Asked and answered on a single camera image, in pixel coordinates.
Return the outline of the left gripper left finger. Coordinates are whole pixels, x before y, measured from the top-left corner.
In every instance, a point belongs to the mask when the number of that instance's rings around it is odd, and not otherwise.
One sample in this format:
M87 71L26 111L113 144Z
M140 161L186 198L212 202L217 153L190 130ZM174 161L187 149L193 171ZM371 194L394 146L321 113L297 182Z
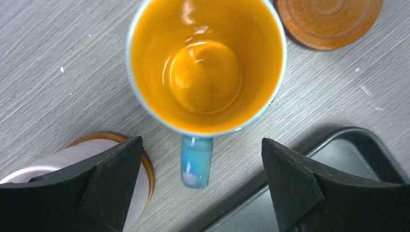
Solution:
M1 231L123 231L142 156L134 136L26 183L0 183Z

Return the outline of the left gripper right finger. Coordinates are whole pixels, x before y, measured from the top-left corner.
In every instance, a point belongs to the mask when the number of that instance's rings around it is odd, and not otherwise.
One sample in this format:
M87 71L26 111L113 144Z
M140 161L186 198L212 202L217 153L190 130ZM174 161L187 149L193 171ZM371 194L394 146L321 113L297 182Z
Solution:
M262 159L281 232L407 232L408 184L375 181L307 158L268 138Z

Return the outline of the lilac textured mug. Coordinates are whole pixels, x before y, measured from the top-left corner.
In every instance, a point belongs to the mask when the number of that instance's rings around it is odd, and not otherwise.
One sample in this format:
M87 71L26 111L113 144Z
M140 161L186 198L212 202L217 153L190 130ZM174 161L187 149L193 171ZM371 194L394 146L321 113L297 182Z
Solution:
M69 165L78 163L104 152L117 144L119 143L108 139L95 139L79 143L77 145L65 148L64 150L61 150L53 155L41 158L29 166L14 171L4 177L0 182L2 184L26 183L34 177L57 171ZM123 229L125 232L131 231L133 224L143 212L148 198L148 190L148 176L143 164L141 164Z

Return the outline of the dark wooden coaster one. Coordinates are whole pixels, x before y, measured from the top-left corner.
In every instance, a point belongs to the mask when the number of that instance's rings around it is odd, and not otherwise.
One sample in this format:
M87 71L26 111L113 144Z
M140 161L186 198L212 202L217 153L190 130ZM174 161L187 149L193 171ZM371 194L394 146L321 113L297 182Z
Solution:
M125 140L129 139L129 137L127 135L123 135L121 133L111 132L111 131L95 132L95 133L90 133L90 134L86 134L84 136L78 137L77 139L72 141L69 145L67 145L67 148L77 145L79 143L83 143L83 142L86 142L89 140L95 140L95 139L108 139L108 140L112 140L118 143L122 143ZM148 182L149 182L148 198L147 198L146 205L144 207L144 209L146 209L152 198L154 187L155 187L155 172L154 172L152 161L147 155L145 150L143 150L142 164L147 173Z

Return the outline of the blue mug yellow inside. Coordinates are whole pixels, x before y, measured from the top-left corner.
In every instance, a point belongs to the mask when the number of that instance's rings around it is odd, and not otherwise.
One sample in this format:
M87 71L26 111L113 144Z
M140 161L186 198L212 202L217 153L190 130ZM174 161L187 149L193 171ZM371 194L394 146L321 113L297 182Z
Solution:
M141 105L182 135L182 183L204 189L214 139L267 110L285 74L287 47L268 0L145 0L125 56Z

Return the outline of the dark wooden coaster three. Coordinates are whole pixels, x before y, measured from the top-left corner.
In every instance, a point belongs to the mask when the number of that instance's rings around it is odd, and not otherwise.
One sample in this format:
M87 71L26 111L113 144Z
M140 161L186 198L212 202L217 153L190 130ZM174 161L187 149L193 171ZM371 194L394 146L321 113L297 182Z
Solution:
M316 50L335 50L362 38L376 22L381 0L276 0L288 35Z

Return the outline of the black serving tray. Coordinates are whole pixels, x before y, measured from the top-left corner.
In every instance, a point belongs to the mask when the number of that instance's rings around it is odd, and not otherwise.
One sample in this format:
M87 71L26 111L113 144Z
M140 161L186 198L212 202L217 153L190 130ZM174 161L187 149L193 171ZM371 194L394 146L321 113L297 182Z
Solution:
M410 182L384 142L369 130L345 127L321 138L323 141L308 151L307 157L375 181ZM223 201L205 210L182 231L279 231L265 174L258 174Z

